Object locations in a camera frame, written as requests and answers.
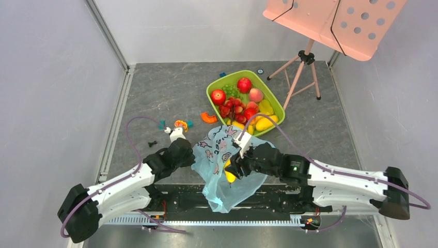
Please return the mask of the light blue plastic bag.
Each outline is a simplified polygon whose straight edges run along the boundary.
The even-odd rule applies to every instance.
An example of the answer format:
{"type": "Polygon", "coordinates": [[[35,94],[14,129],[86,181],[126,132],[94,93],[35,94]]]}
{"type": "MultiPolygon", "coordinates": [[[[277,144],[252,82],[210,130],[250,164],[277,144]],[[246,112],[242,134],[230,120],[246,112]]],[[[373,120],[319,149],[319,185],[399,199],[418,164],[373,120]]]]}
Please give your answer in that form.
{"type": "Polygon", "coordinates": [[[213,212],[228,213],[252,196],[266,181],[267,175],[252,172],[242,180],[229,183],[224,172],[225,163],[239,153],[232,144],[242,130],[230,131],[228,126],[211,129],[207,136],[193,146],[195,163],[191,169],[200,175],[205,186],[202,193],[213,212]]]}

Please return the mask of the red fake strawberries bunch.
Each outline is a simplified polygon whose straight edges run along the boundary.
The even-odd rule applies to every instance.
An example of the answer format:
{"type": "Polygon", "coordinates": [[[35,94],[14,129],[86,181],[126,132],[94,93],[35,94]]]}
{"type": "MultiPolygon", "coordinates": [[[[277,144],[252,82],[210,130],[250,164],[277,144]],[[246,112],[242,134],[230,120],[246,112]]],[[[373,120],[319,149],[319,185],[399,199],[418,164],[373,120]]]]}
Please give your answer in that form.
{"type": "Polygon", "coordinates": [[[226,125],[231,125],[233,121],[246,124],[247,118],[244,116],[246,104],[239,98],[230,97],[223,104],[218,106],[219,114],[226,125]]]}

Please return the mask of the yellow fake lemon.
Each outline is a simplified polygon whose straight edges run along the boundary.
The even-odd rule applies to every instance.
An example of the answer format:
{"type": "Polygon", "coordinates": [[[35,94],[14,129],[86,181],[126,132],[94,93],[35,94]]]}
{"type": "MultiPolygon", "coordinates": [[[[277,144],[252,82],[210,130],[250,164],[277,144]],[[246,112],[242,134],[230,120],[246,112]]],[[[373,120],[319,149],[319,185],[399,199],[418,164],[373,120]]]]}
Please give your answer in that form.
{"type": "Polygon", "coordinates": [[[231,121],[228,120],[226,125],[229,127],[228,129],[230,131],[235,131],[235,130],[244,130],[245,129],[245,125],[242,123],[239,123],[237,121],[231,121]]]}

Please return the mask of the yellow fake starfruit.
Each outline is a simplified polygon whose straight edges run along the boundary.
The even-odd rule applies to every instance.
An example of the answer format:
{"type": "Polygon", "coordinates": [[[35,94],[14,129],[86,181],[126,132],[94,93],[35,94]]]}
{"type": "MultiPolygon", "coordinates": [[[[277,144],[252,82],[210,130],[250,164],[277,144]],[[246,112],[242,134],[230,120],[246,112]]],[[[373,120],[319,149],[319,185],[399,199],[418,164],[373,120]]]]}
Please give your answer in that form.
{"type": "Polygon", "coordinates": [[[275,111],[268,99],[263,99],[258,103],[259,112],[268,116],[274,115],[275,111]]]}

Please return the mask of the yellow fake pear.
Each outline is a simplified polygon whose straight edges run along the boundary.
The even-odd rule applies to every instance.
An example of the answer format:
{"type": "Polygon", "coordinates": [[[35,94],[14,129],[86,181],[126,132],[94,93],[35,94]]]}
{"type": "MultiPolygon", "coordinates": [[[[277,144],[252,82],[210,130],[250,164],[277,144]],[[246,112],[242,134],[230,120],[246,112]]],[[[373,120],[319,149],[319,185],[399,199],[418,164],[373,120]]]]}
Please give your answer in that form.
{"type": "Polygon", "coordinates": [[[231,172],[226,170],[230,165],[231,165],[231,161],[228,160],[224,165],[224,172],[225,172],[227,181],[231,184],[231,183],[235,182],[237,177],[234,174],[232,174],[231,172]]]}

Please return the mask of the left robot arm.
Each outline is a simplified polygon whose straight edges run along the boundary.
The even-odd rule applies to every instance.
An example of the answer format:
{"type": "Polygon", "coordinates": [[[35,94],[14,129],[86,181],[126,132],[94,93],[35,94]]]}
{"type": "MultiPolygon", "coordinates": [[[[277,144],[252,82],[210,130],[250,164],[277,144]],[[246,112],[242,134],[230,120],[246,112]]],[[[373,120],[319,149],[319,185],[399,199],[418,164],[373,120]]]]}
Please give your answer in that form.
{"type": "Polygon", "coordinates": [[[177,138],[111,180],[87,188],[80,183],[73,186],[57,213],[61,236],[80,243],[103,224],[131,211],[162,211],[164,195],[155,183],[194,162],[191,143],[177,138]]]}

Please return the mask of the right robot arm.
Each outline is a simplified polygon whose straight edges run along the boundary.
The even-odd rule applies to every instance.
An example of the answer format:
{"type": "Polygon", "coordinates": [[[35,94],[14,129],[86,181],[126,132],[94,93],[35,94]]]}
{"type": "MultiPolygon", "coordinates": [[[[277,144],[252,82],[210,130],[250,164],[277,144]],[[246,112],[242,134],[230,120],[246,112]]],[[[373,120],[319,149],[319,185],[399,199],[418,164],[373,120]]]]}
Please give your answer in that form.
{"type": "Polygon", "coordinates": [[[331,212],[347,206],[370,209],[397,220],[410,219],[409,184],[400,169],[388,167],[383,172],[367,172],[310,162],[303,156],[286,154],[264,143],[251,146],[244,155],[227,160],[224,170],[229,182],[260,173],[276,177],[298,190],[286,197],[291,212],[331,212]]]}

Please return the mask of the red fake wax apple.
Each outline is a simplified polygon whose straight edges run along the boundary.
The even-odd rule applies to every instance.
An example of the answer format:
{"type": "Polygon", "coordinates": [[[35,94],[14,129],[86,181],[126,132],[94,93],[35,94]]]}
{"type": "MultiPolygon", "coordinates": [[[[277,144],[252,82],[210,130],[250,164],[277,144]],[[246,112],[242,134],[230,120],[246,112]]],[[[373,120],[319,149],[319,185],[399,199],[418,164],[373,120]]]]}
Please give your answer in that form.
{"type": "Polygon", "coordinates": [[[251,108],[251,107],[244,110],[243,115],[246,118],[246,123],[250,125],[254,125],[256,123],[256,117],[254,117],[251,121],[250,119],[257,113],[258,111],[255,108],[251,108]]]}

